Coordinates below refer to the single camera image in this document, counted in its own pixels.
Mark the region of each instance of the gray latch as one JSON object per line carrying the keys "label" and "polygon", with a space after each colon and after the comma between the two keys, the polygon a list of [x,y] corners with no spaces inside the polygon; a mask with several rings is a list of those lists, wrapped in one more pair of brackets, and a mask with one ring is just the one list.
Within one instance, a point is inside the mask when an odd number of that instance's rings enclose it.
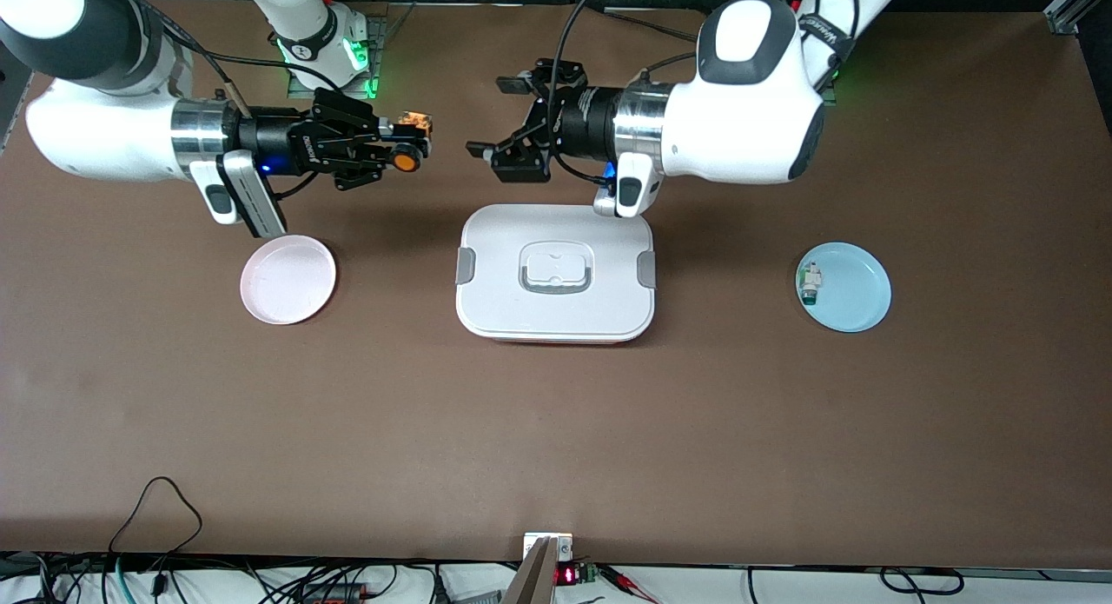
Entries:
{"label": "gray latch", "polygon": [[460,248],[456,255],[456,284],[468,284],[475,278],[475,250]]}
{"label": "gray latch", "polygon": [[637,283],[644,288],[656,288],[656,253],[645,250],[637,255]]}

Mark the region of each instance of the brown table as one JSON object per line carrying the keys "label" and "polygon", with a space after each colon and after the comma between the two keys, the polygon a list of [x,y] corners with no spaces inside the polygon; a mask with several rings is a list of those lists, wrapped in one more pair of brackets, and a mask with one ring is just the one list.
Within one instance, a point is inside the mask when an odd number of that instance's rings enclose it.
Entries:
{"label": "brown table", "polygon": [[[249,3],[163,3],[212,49],[271,57]],[[375,106],[434,113],[434,157],[288,201],[340,267],[294,327],[244,310],[258,242],[191,185],[68,176],[19,126],[0,157],[0,547],[103,548],[167,474],[206,517],[196,552],[496,560],[559,528],[610,562],[1112,568],[1112,141],[1076,41],[1041,14],[885,14],[801,180],[667,181],[642,338],[490,343],[454,310],[465,220],[593,188],[500,185],[464,141],[519,126],[527,98],[494,78],[550,53],[566,16],[417,9]],[[585,14],[566,56],[624,85],[684,50]],[[277,70],[228,70],[286,105]],[[793,298],[824,240],[892,276],[877,328],[827,331]],[[125,548],[189,531],[167,489],[141,515]]]}

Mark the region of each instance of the silver metal ring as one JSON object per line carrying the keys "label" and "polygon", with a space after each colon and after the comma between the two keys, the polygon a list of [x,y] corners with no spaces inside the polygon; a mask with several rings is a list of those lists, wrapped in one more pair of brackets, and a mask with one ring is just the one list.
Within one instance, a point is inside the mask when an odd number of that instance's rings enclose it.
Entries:
{"label": "silver metal ring", "polygon": [[229,101],[182,100],[173,106],[170,137],[186,176],[192,161],[211,161],[231,148],[235,109]]}
{"label": "silver metal ring", "polygon": [[672,93],[671,82],[629,86],[618,98],[614,116],[614,152],[647,154],[657,169],[661,161],[661,137],[664,132],[664,108]]}

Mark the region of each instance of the light blue plate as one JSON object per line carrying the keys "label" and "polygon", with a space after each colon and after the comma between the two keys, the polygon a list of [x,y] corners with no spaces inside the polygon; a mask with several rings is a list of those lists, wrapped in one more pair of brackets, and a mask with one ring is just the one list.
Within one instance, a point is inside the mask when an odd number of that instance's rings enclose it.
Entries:
{"label": "light blue plate", "polygon": [[852,244],[822,244],[803,256],[796,268],[796,298],[800,298],[800,274],[811,263],[818,266],[823,284],[813,306],[803,308],[826,328],[837,331],[862,331],[876,326],[892,306],[892,284],[884,267],[862,248]]}

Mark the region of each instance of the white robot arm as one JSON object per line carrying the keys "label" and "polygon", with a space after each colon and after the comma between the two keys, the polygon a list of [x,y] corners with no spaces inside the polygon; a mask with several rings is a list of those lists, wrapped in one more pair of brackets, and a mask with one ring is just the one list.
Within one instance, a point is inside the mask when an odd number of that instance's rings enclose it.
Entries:
{"label": "white robot arm", "polygon": [[516,78],[504,93],[535,93],[525,125],[500,143],[469,141],[473,157],[504,181],[547,181],[553,148],[567,157],[610,161],[595,211],[634,217],[664,177],[698,176],[736,185],[783,184],[807,168],[823,128],[818,90],[891,0],[735,0],[698,33],[695,78],[662,85],[647,78],[624,89],[587,86],[578,62],[559,62],[549,143],[553,61]]}
{"label": "white robot arm", "polygon": [[366,18],[338,2],[254,1],[287,61],[306,69],[295,75],[315,90],[310,112],[190,98],[188,42],[141,0],[0,0],[0,42],[56,77],[27,108],[43,157],[97,180],[195,181],[217,222],[242,220],[256,237],[286,232],[267,176],[329,172],[350,189],[389,167],[417,169],[427,117],[393,125],[330,89],[368,67]]}

